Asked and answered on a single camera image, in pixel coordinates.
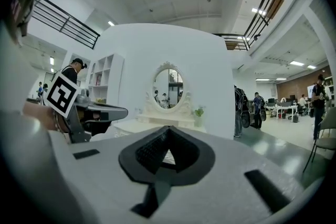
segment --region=gray floor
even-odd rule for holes
[[[302,171],[310,155],[309,150],[280,140],[252,127],[243,128],[243,135],[234,139],[251,147],[257,153],[280,166],[286,173],[295,177],[304,188],[324,176],[330,163],[328,159],[316,154],[314,162],[309,163],[303,174]]]

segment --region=small green plant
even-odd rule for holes
[[[204,113],[203,106],[200,106],[198,109],[195,110],[196,116],[200,117]]]

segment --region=white table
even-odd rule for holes
[[[293,122],[294,110],[295,110],[295,113],[298,112],[298,106],[297,105],[292,105],[292,106],[266,106],[266,108],[277,110],[277,119],[279,119],[279,117],[278,117],[279,110],[281,110],[281,115],[282,115],[283,110],[292,109],[292,122]]]

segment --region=chair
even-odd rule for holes
[[[327,130],[327,129],[336,129],[336,108],[330,108],[328,111],[328,114],[326,115],[326,117],[323,119],[323,121],[320,123],[320,131],[321,130]],[[314,161],[314,157],[316,154],[316,149],[319,148],[323,148],[325,150],[331,150],[331,151],[335,151],[336,150],[336,138],[320,138],[320,131],[318,133],[318,138],[315,140],[313,148],[311,150],[309,159],[307,161],[306,166],[303,169],[303,173],[305,172],[308,163],[310,161],[311,155],[313,154],[314,151],[314,155],[313,155],[313,159],[311,160],[311,162]]]

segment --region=white vanity table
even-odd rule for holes
[[[173,69],[182,75],[181,71],[169,62],[161,65],[153,74],[150,87],[145,95],[145,106],[143,113],[137,115],[136,119],[123,121],[114,124],[115,137],[140,133],[155,127],[163,127],[165,125],[174,125],[191,130],[206,133],[203,126],[195,126],[195,116],[192,110],[191,93],[188,89],[187,81],[183,77],[183,94],[179,102],[170,109],[164,109],[154,99],[153,82],[158,74],[166,69]],[[166,159],[174,162],[174,158],[168,151]]]

